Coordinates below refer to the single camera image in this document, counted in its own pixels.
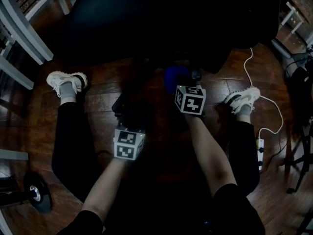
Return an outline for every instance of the forearm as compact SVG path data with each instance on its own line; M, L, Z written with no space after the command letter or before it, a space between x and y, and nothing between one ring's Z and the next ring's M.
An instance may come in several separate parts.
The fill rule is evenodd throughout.
M93 185L84 202L82 211L88 210L94 212L102 222L105 221L115 200L125 165L125 161L115 158L110 162Z
M198 117L186 116L192 144L212 196L226 184L236 184L228 158Z

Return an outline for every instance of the black pants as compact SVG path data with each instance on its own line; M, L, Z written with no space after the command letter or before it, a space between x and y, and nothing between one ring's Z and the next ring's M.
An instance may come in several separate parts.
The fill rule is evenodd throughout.
M102 173L88 120L78 103L65 103L58 111L52 169L62 184L84 202ZM246 122L235 122L233 128L229 162L238 186L248 195L260 179L254 127Z

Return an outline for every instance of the table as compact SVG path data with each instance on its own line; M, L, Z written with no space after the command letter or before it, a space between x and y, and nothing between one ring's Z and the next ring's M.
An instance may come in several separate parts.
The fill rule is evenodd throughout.
M10 31L16 41L26 50L26 52L40 65L45 60L50 61L53 53L45 45L34 28L29 23L29 19L44 5L47 0L38 2L25 16L20 10L15 0L0 0L0 20ZM58 0L64 14L69 13L65 0Z
M293 7L289 2L286 3L286 5L289 7L290 12L287 14L287 16L283 19L283 21L281 22L281 25L284 25L288 19L295 14L297 16L297 18L299 19L299 23L296 25L296 27L292 30L292 34L295 33L295 31L301 26L301 24L303 23L303 19L302 17L299 15L298 11L295 9L295 7Z

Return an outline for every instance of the white sneaker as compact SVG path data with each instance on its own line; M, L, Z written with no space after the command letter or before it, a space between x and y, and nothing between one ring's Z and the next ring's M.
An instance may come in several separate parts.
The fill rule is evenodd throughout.
M67 74L61 71L54 71L47 77L47 83L60 96L60 86L66 82L71 82L75 93L81 92L88 85L87 76L81 72Z
M260 97L260 90L256 87L249 87L242 91L233 92L229 94L224 103L232 108L232 113L237 114L243 105L251 107L251 111L254 109L253 103Z

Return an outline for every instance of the wooden floor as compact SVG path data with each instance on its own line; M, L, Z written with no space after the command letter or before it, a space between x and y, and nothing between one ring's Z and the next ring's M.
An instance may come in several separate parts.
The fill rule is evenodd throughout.
M291 53L299 54L307 51L306 42L297 34L292 34L292 28L285 24L279 25L276 39Z
M33 22L35 29L51 50L55 51L55 39L63 18L60 8L54 0L50 0L36 18L38 20ZM262 133L266 146L264 157L266 168L271 155L285 145L287 137L293 132L293 117L283 69L279 61L268 46L258 44L253 51L254 56L246 66L253 85L261 90L263 96L277 102L285 121L280 135ZM29 152L30 169L42 175L48 183L53 199L53 211L43 215L25 202L20 206L5 208L2 212L15 235L52 235L75 218L82 203L65 189L51 170L60 100L46 84L47 75L52 71L61 70L82 71L88 76L91 88L86 94L84 108L93 134L95 150L112 152L113 130L117 125L117 119L111 111L111 106L125 84L135 76L136 69L141 63L129 58L94 67L68 67L55 56L53 61L39 67L27 54L23 55L22 50L17 56L14 62L19 64L25 74L35 80L35 87L29 92L10 79L7 80L7 86L2 89L0 103L6 106L5 102L9 102L11 111L0 106L0 144L4 149ZM231 135L231 115L222 101L229 93L250 86L243 68L243 63L249 56L249 49L234 49L220 72L209 74L202 71L201 85L207 92L206 125L223 149L226 149ZM212 53L207 59L208 66L211 58L214 58ZM163 89L163 74L163 70L158 69L155 76L137 95L138 98L145 99L156 108L156 120L151 132L148 133L145 148L145 152L151 152L155 160L149 161L147 167L156 170L156 176L151 179L152 181L160 181L166 175L173 180L189 182L193 180L192 175L197 164L192 155L189 133L181 128L179 118L173 115L173 99ZM264 99L259 99L255 103L255 110L251 117L256 133L261 127L277 130L281 124L275 106ZM286 194L290 186L295 186L299 173L293 168L278 166L278 164L284 159L286 152L291 151L295 139L293 136L287 148L273 159L268 170L261 174L257 189L248 196L265 225L267 235L295 234L304 214L313 202L312 172L307 174L297 193ZM181 152L179 151L180 156L177 156L178 151L173 149L178 145L182 149ZM109 157L101 155L99 159L105 164ZM21 185L27 167L25 162L1 161L0 177L15 174Z

